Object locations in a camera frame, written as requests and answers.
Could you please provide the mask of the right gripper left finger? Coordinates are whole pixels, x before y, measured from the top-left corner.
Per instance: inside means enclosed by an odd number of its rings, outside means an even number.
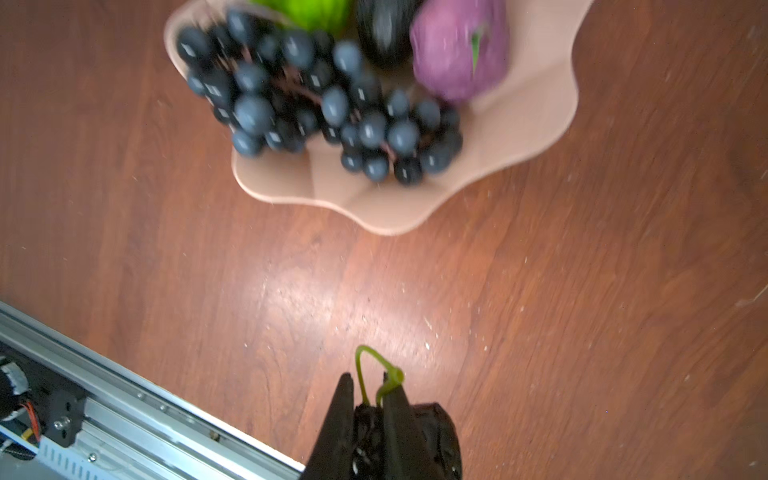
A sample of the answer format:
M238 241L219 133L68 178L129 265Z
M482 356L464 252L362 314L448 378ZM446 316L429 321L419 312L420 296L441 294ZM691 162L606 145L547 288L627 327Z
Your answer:
M354 433L354 381L340 376L301 480L350 478Z

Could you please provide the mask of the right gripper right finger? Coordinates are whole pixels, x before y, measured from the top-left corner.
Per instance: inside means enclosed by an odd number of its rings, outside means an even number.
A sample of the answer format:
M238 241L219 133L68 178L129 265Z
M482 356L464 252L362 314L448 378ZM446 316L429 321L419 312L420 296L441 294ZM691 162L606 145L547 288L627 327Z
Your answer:
M411 405L402 385L382 395L385 479L444 479L436 403Z

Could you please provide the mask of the dark cherry pair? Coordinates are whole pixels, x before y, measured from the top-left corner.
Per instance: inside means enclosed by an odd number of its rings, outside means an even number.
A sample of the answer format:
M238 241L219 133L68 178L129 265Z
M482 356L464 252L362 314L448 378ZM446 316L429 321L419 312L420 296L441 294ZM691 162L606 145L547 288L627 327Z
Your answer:
M382 384L370 398L361 357L383 368ZM362 403L354 410L352 479L461 479L463 465L455 425L438 403L411 404L403 370L375 349L360 345L355 366Z

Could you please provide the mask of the dark grape bunch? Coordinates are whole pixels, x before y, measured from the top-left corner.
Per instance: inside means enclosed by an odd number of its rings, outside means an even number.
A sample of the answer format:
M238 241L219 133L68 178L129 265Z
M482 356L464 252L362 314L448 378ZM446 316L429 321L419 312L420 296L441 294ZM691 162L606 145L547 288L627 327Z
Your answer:
M320 135L340 147L346 171L413 186L446 170L463 148L456 109L385 90L353 41L234 7L207 26L182 26L173 45L189 89L243 157L299 154Z

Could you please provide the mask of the purple fig fruit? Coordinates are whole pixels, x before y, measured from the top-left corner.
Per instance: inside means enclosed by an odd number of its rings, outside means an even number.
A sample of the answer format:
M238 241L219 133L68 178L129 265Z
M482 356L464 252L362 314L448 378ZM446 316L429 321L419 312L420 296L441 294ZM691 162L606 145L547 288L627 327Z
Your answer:
M469 101L502 82L510 68L505 1L427 1L410 28L413 73L431 94Z

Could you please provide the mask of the dark avocado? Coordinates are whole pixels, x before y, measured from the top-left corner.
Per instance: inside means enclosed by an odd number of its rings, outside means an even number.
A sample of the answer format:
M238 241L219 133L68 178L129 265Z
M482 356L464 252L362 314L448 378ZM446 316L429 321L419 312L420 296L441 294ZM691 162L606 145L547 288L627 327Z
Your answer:
M359 44L375 66L395 68L412 54L410 28L420 0L360 0L355 4Z

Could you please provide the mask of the green bumpy fruit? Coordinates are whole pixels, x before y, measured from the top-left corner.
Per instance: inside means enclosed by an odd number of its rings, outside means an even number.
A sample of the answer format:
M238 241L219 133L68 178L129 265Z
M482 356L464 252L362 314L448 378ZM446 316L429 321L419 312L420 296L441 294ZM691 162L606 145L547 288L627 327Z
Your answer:
M341 34L352 11L351 0L255 0L305 30Z

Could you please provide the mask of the pink wavy fruit bowl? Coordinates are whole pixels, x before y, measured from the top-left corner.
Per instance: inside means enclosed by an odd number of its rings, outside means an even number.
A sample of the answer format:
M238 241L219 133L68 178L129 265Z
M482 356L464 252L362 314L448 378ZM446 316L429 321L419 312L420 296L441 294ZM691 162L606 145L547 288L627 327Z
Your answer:
M586 1L189 1L167 53L224 125L239 186L412 230L543 152L578 105Z

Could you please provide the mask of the aluminium mounting rail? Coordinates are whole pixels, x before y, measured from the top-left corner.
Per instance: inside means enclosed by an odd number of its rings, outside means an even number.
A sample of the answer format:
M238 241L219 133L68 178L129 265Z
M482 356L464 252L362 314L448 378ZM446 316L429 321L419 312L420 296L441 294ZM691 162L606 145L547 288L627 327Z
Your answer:
M8 304L1 358L41 423L1 421L4 479L297 479L301 463Z

